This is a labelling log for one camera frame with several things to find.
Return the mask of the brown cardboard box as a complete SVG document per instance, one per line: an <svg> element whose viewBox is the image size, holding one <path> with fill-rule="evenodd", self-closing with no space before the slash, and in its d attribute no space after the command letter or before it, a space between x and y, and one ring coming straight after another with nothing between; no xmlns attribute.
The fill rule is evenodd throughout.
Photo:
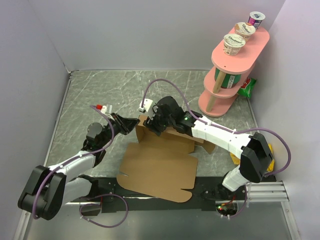
<svg viewBox="0 0 320 240"><path fill-rule="evenodd" d="M135 132L137 142L128 144L117 183L124 189L144 195L185 203L191 199L195 186L198 159L191 156L196 146L212 153L215 144L178 133L168 127L160 136L143 125L140 115Z"/></svg>

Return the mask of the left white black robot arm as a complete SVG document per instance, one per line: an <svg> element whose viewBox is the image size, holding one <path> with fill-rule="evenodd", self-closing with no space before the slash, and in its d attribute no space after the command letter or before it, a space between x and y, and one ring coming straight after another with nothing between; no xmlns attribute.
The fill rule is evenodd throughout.
<svg viewBox="0 0 320 240"><path fill-rule="evenodd" d="M61 163L36 166L18 199L19 209L36 219L51 220L61 207L84 197L94 201L99 195L98 182L83 174L96 167L104 158L117 134L128 135L140 123L138 118L126 118L112 113L105 118L107 125L90 124L81 150Z"/></svg>

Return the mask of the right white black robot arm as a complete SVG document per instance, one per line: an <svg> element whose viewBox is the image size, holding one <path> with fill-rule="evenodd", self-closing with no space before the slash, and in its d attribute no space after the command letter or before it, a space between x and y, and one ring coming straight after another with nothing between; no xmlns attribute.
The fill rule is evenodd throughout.
<svg viewBox="0 0 320 240"><path fill-rule="evenodd" d="M167 128L173 128L180 134L223 148L240 160L238 166L226 173L218 187L223 199L230 199L239 187L247 183L260 183L268 172L273 155L266 138L259 132L237 134L235 130L216 124L198 112L184 111L172 96L158 102L143 99L139 111L147 116L143 125L157 136Z"/></svg>

